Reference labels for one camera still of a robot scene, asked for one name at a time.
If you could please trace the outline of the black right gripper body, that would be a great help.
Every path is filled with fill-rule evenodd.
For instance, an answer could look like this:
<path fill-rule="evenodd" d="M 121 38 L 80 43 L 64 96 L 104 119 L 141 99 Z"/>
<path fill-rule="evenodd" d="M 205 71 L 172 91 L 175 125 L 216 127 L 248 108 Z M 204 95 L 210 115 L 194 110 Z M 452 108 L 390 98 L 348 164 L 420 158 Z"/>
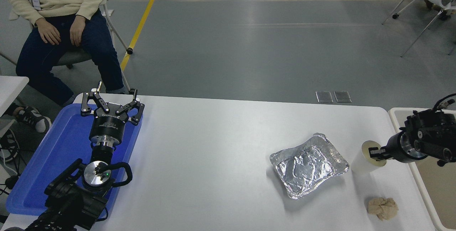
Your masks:
<path fill-rule="evenodd" d="M 385 160 L 392 158 L 401 163 L 405 163 L 404 150 L 400 140 L 403 134 L 403 132 L 399 132 L 393 135 L 383 147 L 384 152 L 382 155 Z"/>

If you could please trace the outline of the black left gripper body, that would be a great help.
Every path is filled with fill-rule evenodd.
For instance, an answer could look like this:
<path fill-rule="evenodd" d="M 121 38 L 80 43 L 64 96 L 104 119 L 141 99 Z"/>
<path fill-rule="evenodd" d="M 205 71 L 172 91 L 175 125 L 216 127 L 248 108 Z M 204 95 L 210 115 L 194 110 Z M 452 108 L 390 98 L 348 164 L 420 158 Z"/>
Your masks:
<path fill-rule="evenodd" d="M 109 136 L 116 141 L 122 141 L 125 131 L 128 115 L 121 113 L 116 115 L 116 111 L 120 110 L 121 105 L 108 103 L 109 113 L 105 113 L 103 109 L 98 108 L 94 113 L 95 118 L 89 133 L 89 140 L 96 141 L 97 138 Z"/>

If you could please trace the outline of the person's left hand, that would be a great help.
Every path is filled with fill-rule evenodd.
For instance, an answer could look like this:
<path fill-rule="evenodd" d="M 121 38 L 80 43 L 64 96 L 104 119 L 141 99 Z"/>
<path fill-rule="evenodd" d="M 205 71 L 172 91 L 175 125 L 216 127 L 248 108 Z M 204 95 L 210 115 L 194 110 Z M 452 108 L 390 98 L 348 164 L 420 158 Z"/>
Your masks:
<path fill-rule="evenodd" d="M 70 27 L 69 36 L 70 42 L 73 46 L 81 46 L 82 33 L 86 26 L 86 19 L 83 16 L 76 15 Z"/>

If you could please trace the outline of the person's right hand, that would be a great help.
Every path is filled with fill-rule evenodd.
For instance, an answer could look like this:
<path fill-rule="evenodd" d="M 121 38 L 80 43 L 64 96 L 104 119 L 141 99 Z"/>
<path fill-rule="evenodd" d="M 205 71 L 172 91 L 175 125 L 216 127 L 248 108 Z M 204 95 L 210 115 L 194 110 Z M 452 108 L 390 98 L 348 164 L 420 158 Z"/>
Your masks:
<path fill-rule="evenodd" d="M 59 31 L 45 18 L 41 17 L 36 20 L 35 25 L 44 43 L 50 43 L 52 46 L 60 44 L 61 37 Z"/>

